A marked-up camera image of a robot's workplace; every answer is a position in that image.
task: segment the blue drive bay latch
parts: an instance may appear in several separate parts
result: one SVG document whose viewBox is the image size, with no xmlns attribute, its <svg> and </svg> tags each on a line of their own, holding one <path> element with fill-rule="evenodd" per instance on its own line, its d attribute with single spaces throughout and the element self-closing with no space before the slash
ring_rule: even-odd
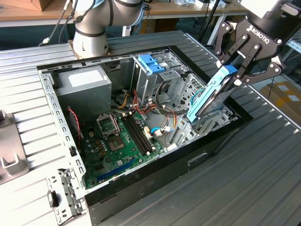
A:
<svg viewBox="0 0 301 226">
<path fill-rule="evenodd" d="M 165 71 L 165 68 L 158 64 L 158 60 L 154 59 L 150 54 L 140 55 L 138 60 L 150 74 Z"/>
</svg>

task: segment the yellow wire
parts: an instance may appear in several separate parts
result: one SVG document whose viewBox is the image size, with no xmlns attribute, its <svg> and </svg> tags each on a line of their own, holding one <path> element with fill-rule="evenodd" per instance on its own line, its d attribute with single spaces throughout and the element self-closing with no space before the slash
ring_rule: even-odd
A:
<svg viewBox="0 0 301 226">
<path fill-rule="evenodd" d="M 127 104 L 127 95 L 126 95 L 126 98 L 124 99 L 123 104 L 121 106 L 119 106 L 118 108 L 119 109 L 124 108 L 126 104 Z"/>
</svg>

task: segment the slotted metal surface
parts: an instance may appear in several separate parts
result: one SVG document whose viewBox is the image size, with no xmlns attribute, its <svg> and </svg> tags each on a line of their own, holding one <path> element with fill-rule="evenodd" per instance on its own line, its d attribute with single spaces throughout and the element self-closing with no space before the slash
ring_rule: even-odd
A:
<svg viewBox="0 0 301 226">
<path fill-rule="evenodd" d="M 287 42 L 287 45 L 301 53 L 301 30 L 296 32 L 296 34 Z"/>
<path fill-rule="evenodd" d="M 113 38 L 113 53 L 177 45 L 208 75 L 215 58 L 180 31 Z M 68 45 L 0 52 L 0 108 L 12 112 L 31 171 L 0 186 L 1 221 L 55 225 L 44 180 L 66 167 L 35 66 L 75 59 Z M 300 132 L 247 87 L 233 93 L 255 120 L 206 163 L 102 225 L 297 225 Z M 84 215 L 69 225 L 89 225 Z"/>
</svg>

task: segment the robotiq logo text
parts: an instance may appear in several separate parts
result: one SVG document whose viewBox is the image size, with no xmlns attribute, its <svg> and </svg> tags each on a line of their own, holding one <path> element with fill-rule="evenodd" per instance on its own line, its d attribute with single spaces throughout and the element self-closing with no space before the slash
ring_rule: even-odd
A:
<svg viewBox="0 0 301 226">
<path fill-rule="evenodd" d="M 269 44 L 269 39 L 267 37 L 265 37 L 263 34 L 261 34 L 258 30 L 256 30 L 252 25 L 250 25 L 250 27 L 247 28 L 246 31 L 247 32 L 252 32 L 258 38 L 260 38 L 261 40 L 263 40 L 265 42 L 265 44 Z"/>
</svg>

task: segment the ram slot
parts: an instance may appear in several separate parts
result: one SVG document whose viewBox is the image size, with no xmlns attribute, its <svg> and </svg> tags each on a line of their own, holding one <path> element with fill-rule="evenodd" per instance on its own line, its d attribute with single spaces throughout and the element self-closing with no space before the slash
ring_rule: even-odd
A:
<svg viewBox="0 0 301 226">
<path fill-rule="evenodd" d="M 141 155 L 146 155 L 147 152 L 151 152 L 151 145 L 146 140 L 144 134 L 140 131 L 134 119 L 132 117 L 124 118 L 123 123 L 137 145 Z"/>
</svg>

